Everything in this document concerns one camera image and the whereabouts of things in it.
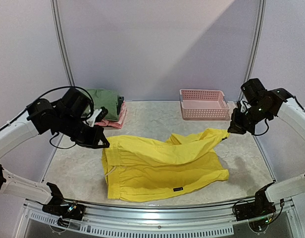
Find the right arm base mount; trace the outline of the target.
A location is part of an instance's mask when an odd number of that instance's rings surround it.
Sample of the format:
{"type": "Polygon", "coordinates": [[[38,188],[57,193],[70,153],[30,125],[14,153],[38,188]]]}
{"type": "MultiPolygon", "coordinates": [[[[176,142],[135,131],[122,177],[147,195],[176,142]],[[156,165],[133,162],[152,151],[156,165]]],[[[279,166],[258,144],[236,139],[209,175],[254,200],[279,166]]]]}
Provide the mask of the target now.
{"type": "Polygon", "coordinates": [[[237,201],[232,212],[237,221],[248,220],[249,228],[255,233],[263,233],[268,226],[275,222],[281,215],[284,207],[284,199],[280,200],[280,211],[277,212],[274,202],[270,202],[265,194],[267,188],[274,183],[270,183],[259,189],[254,195],[254,201],[237,201]]]}

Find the yellow garment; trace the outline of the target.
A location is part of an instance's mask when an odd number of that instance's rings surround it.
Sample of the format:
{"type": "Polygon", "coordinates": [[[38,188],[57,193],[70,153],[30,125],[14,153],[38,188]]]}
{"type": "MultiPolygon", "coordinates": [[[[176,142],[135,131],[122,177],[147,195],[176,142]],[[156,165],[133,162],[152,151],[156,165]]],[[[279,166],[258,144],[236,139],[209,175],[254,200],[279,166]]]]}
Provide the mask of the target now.
{"type": "Polygon", "coordinates": [[[169,199],[229,179],[214,148],[230,136],[208,128],[197,134],[171,134],[166,141],[111,136],[102,151],[107,198],[127,202],[169,199]]]}

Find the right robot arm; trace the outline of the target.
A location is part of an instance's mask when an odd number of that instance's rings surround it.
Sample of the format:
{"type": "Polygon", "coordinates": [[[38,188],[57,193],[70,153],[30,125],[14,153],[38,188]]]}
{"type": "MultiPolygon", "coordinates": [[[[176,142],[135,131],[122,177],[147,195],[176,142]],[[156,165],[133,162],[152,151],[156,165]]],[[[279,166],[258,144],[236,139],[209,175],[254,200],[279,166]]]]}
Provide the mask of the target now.
{"type": "MultiPolygon", "coordinates": [[[[229,133],[259,136],[255,126],[279,118],[288,124],[305,141],[305,108],[296,96],[284,88],[267,90],[258,78],[249,79],[241,86],[245,100],[237,102],[231,115],[229,133]]],[[[305,173],[282,182],[272,183],[262,189],[262,197],[250,206],[254,216],[261,216],[275,203],[291,196],[305,193],[305,173]]]]}

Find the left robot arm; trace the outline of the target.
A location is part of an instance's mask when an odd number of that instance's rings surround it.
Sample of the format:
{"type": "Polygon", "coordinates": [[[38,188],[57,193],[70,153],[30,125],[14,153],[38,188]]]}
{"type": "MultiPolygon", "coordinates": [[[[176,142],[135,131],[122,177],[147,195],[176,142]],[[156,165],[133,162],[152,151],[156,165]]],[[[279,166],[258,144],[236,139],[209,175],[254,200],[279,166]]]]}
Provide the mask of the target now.
{"type": "MultiPolygon", "coordinates": [[[[81,87],[67,86],[64,96],[50,102],[43,96],[26,106],[11,121],[0,128],[0,158],[23,142],[50,131],[52,135],[64,134],[74,145],[91,149],[108,148],[104,128],[95,125],[95,119],[103,119],[108,110],[94,109],[94,100],[81,87]]],[[[57,185],[37,183],[14,175],[0,164],[0,194],[11,194],[48,204],[57,215],[64,215],[67,203],[57,185]]]]}

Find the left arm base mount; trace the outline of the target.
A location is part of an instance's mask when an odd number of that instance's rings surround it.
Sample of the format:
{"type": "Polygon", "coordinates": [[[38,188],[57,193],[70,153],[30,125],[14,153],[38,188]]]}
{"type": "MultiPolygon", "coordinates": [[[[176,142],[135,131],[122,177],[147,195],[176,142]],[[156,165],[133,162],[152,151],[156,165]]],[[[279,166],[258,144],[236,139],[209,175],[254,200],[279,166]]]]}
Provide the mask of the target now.
{"type": "Polygon", "coordinates": [[[63,228],[68,228],[71,220],[83,220],[85,205],[79,204],[76,200],[65,200],[57,185],[47,182],[47,186],[51,190],[51,200],[43,205],[43,212],[58,216],[56,224],[63,228]]]}

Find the green tank top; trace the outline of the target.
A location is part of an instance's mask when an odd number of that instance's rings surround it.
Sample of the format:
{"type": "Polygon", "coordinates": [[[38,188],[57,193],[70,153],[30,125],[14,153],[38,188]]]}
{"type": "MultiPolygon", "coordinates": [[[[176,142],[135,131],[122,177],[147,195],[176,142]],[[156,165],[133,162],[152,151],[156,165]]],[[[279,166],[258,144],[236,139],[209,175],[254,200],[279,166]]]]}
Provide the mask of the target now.
{"type": "Polygon", "coordinates": [[[105,107],[108,114],[104,119],[118,121],[120,111],[117,111],[117,98],[121,96],[118,92],[106,89],[87,89],[94,101],[94,110],[105,107]]]}

